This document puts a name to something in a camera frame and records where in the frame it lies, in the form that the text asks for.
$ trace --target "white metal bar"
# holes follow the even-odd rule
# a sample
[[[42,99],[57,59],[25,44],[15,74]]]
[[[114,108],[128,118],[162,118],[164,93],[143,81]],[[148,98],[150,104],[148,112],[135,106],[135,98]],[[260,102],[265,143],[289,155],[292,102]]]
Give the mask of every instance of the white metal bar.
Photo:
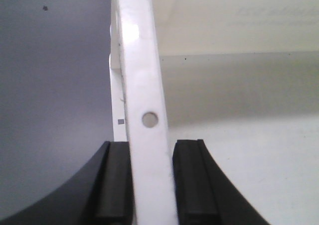
[[[176,225],[174,182],[152,0],[117,0],[117,6],[137,223]],[[158,119],[154,127],[146,127],[142,122],[143,115],[149,112]]]

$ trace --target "white plastic piece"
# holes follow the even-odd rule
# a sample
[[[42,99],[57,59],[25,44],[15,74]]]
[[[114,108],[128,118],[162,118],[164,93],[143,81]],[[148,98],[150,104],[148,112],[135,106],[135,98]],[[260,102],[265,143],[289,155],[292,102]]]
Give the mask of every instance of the white plastic piece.
[[[124,108],[125,98],[123,93],[123,82],[119,50],[119,34],[115,3],[116,0],[111,0],[111,54],[109,57],[113,118],[113,140],[127,141]]]
[[[177,225],[152,0],[117,0],[115,5],[137,223]],[[145,113],[156,114],[157,124],[146,127]]]

